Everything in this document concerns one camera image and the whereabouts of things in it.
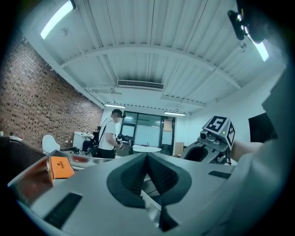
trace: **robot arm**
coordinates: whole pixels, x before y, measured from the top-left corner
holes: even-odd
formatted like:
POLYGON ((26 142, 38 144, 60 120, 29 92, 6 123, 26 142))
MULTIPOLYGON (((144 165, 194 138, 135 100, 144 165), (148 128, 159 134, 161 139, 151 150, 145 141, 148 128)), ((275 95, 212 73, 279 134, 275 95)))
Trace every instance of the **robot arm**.
POLYGON ((189 145, 180 158, 216 164, 230 163, 235 133, 229 118, 213 116, 203 126, 197 142, 189 145))

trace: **white chair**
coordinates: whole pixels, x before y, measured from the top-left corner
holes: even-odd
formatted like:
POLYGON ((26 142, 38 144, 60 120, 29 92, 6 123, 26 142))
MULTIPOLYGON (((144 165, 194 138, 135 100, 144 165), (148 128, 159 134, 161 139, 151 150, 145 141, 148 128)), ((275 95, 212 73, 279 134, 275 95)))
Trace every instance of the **white chair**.
POLYGON ((42 149, 47 153, 51 153, 54 150, 60 151, 60 145, 56 143, 51 135, 44 135, 42 139, 42 149))

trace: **glass door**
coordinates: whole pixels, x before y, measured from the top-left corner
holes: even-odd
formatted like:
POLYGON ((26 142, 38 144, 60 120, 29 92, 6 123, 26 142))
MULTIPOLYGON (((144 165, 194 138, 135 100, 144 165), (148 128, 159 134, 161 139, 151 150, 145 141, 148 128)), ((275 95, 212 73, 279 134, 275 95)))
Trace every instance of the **glass door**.
POLYGON ((137 113, 125 112, 126 117, 123 119, 121 126, 121 135, 124 142, 133 142, 134 132, 136 129, 137 113))
POLYGON ((174 142, 174 118, 173 117, 162 117, 161 119, 161 136, 159 148, 160 153, 165 155, 172 155, 173 142, 174 142))
POLYGON ((138 114, 135 145, 159 147, 161 116, 138 114))

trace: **white ceiling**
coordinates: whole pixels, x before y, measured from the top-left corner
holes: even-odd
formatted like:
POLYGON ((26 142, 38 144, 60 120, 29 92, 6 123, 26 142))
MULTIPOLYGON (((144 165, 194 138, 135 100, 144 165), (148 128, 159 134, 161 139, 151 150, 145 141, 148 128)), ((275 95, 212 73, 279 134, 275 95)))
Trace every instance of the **white ceiling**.
POLYGON ((227 17, 236 0, 75 0, 77 8, 43 40, 41 30, 64 3, 42 2, 23 34, 99 106, 115 101, 150 114, 196 112, 282 66, 272 51, 263 62, 248 39, 241 52, 227 17), (164 89, 118 88, 117 80, 162 83, 164 89))

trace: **ceiling beam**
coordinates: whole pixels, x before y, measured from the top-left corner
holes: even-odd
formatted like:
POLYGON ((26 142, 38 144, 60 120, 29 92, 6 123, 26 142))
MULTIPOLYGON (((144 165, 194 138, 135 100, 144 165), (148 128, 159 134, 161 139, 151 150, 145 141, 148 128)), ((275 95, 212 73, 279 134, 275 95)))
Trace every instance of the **ceiling beam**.
MULTIPOLYGON (((218 75, 220 75, 226 81, 230 82, 237 89, 241 88, 232 76, 230 76, 228 73, 226 73, 224 70, 217 67, 216 65, 210 63, 209 61, 203 58, 195 56, 193 54, 186 53, 185 51, 181 51, 181 50, 170 48, 170 47, 148 45, 148 44, 121 44, 116 46, 101 47, 89 52, 85 52, 85 56, 87 58, 90 58, 95 56, 101 56, 104 54, 130 53, 130 52, 154 53, 154 54, 164 55, 167 57, 179 58, 184 61, 193 63, 196 66, 205 68, 209 71, 216 72, 218 75)), ((78 55, 61 64, 61 67, 69 66, 72 63, 78 62, 83 59, 85 58, 82 55, 78 55)))
POLYGON ((103 69, 105 70, 106 74, 108 75, 111 83, 114 85, 117 84, 117 82, 115 81, 115 78, 113 77, 113 74, 112 74, 112 67, 109 66, 110 63, 107 62, 108 58, 107 57, 105 58, 102 55, 102 56, 97 57, 97 59, 101 62, 103 69))
POLYGON ((193 105, 193 106, 197 106, 199 108, 205 108, 206 107, 205 104, 197 102, 197 101, 191 101, 191 100, 182 99, 182 98, 170 97, 170 96, 167 96, 167 95, 162 95, 161 99, 166 100, 166 101, 176 102, 176 103, 193 105))
POLYGON ((92 89, 90 89, 90 88, 85 88, 85 90, 86 90, 90 95, 92 95, 93 97, 95 97, 103 107, 105 107, 105 103, 106 103, 106 102, 105 102, 101 97, 99 97, 96 93, 94 93, 94 92, 92 91, 92 89))
POLYGON ((86 86, 84 87, 84 89, 113 89, 115 86, 113 85, 108 85, 108 84, 99 84, 99 85, 96 85, 95 87, 90 87, 90 86, 86 86))

